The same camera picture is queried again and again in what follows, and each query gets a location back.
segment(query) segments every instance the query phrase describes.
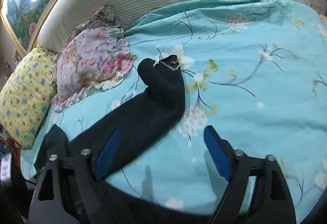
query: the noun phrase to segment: blue gripper pad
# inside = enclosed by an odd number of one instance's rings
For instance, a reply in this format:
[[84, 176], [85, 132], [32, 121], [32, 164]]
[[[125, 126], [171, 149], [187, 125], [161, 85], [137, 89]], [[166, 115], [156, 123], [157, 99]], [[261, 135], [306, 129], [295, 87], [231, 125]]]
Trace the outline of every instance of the blue gripper pad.
[[204, 129], [204, 142], [207, 145], [220, 176], [224, 177], [226, 181], [229, 181], [232, 176], [229, 170], [229, 160], [208, 127]]
[[120, 128], [116, 128], [112, 134], [112, 137], [107, 141], [106, 145], [100, 152], [96, 163], [95, 163], [95, 171], [93, 176], [96, 180], [100, 180], [104, 177], [110, 168], [110, 164], [115, 156], [118, 147], [120, 145]]

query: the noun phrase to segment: floral bed sheet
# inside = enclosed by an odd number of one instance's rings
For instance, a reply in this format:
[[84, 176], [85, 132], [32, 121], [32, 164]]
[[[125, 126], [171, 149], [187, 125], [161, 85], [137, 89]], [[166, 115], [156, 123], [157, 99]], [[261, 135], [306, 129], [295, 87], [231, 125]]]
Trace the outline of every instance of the floral bed sheet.
[[[213, 125], [234, 149], [276, 156], [300, 223], [327, 185], [327, 25], [294, 0], [197, 0], [155, 10], [126, 32], [135, 66], [176, 54], [186, 111], [162, 140], [107, 182], [136, 197], [194, 214], [212, 214], [227, 182], [203, 140]], [[135, 68], [119, 86], [54, 113], [34, 149], [22, 151], [26, 178], [43, 136], [56, 123], [74, 139], [143, 92]], [[254, 186], [250, 179], [241, 210]]]

